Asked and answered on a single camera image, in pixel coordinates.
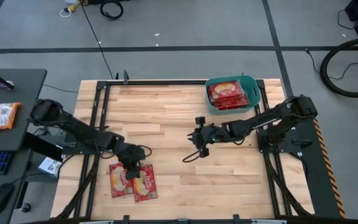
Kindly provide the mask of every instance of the wooden tabletop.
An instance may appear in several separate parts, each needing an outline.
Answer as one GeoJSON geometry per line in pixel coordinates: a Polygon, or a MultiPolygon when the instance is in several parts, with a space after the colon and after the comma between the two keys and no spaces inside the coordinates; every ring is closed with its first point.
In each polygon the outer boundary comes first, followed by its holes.
{"type": "MultiPolygon", "coordinates": [[[[284,100],[279,79],[265,79],[270,107],[284,100]]],[[[89,123],[96,80],[82,81],[75,117],[89,123]]],[[[241,146],[231,143],[209,146],[210,156],[191,163],[182,159],[195,151],[186,140],[192,133],[195,117],[205,116],[206,123],[247,119],[254,110],[242,114],[214,116],[208,113],[203,85],[113,86],[110,89],[107,131],[123,135],[126,142],[153,149],[143,161],[152,164],[158,198],[135,203],[133,195],[111,197],[109,163],[101,159],[93,201],[93,220],[147,219],[232,219],[273,218],[272,203],[264,159],[258,150],[255,132],[241,146]]],[[[96,124],[99,124],[99,110],[96,124]]],[[[301,161],[281,154],[288,188],[307,211],[313,213],[308,185],[301,161]]],[[[58,215],[78,188],[83,156],[75,156],[63,167],[51,217],[58,215]]],[[[278,200],[283,213],[279,190],[278,200]]],[[[88,192],[84,194],[81,214],[85,214],[88,192]]]]}

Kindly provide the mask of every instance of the black bicycle tire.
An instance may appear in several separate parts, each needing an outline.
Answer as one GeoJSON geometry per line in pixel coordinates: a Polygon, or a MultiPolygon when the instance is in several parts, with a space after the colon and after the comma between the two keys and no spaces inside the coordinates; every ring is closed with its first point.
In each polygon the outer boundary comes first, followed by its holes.
{"type": "Polygon", "coordinates": [[[119,19],[119,18],[123,15],[123,13],[124,13],[124,7],[122,6],[122,4],[121,4],[119,1],[109,0],[109,1],[106,1],[106,2],[104,2],[104,3],[102,3],[102,4],[100,4],[100,13],[102,14],[102,16],[103,16],[105,19],[110,20],[110,21],[115,21],[115,20],[119,19]],[[120,11],[120,13],[118,14],[118,16],[112,16],[112,15],[110,15],[110,14],[107,15],[106,13],[104,13],[103,7],[104,7],[104,5],[106,5],[107,3],[113,3],[113,4],[117,5],[117,6],[120,8],[121,11],[120,11]]]}
{"type": "Polygon", "coordinates": [[[340,52],[341,50],[346,49],[348,47],[352,47],[354,45],[357,45],[357,44],[358,44],[358,39],[350,40],[348,42],[345,42],[345,43],[339,45],[334,50],[330,51],[327,54],[327,56],[325,56],[323,62],[321,62],[321,66],[320,66],[321,79],[322,79],[323,83],[327,86],[327,88],[330,89],[331,91],[339,94],[339,95],[347,96],[347,97],[351,97],[351,98],[358,98],[358,92],[346,91],[346,90],[343,90],[343,89],[339,88],[338,86],[336,86],[328,76],[327,67],[328,67],[329,61],[331,61],[331,59],[338,52],[340,52]]]}

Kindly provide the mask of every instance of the hazard tape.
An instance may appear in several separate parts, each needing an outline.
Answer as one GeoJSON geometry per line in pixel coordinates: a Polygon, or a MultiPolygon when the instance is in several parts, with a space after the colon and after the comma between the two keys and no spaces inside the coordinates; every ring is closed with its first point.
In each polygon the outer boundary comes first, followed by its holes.
{"type": "Polygon", "coordinates": [[[323,141],[323,135],[321,134],[320,126],[318,125],[318,122],[317,122],[316,119],[314,120],[314,127],[316,128],[316,132],[317,132],[317,135],[318,135],[318,141],[320,143],[321,151],[323,152],[323,156],[324,156],[324,161],[326,162],[326,167],[327,167],[327,170],[328,170],[329,179],[331,181],[331,185],[333,186],[333,191],[334,191],[336,203],[338,205],[339,214],[343,218],[346,218],[346,214],[345,214],[345,211],[343,209],[341,196],[339,196],[338,187],[337,187],[337,184],[336,184],[336,181],[335,181],[333,168],[331,167],[331,162],[329,161],[329,158],[328,158],[326,145],[324,144],[324,141],[323,141]]]}

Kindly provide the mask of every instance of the computer mouse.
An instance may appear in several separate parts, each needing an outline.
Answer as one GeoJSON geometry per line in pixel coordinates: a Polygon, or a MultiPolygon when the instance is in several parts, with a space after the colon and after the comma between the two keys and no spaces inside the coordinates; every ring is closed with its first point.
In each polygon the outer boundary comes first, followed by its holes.
{"type": "Polygon", "coordinates": [[[5,209],[6,204],[12,195],[13,189],[13,184],[0,185],[0,213],[5,209]]]}

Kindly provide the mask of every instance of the black desk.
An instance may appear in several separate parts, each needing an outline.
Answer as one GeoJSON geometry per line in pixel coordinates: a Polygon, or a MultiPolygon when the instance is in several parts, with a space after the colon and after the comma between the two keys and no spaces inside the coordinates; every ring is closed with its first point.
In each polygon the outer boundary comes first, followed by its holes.
{"type": "MultiPolygon", "coordinates": [[[[0,185],[27,175],[29,162],[33,155],[30,149],[21,149],[27,132],[31,109],[38,99],[47,71],[44,69],[0,69],[0,76],[15,83],[13,90],[0,90],[0,103],[20,102],[13,128],[0,131],[0,150],[17,151],[6,175],[0,175],[0,185]]],[[[15,182],[11,199],[0,213],[0,223],[9,223],[13,210],[24,185],[23,180],[15,182]]]]}

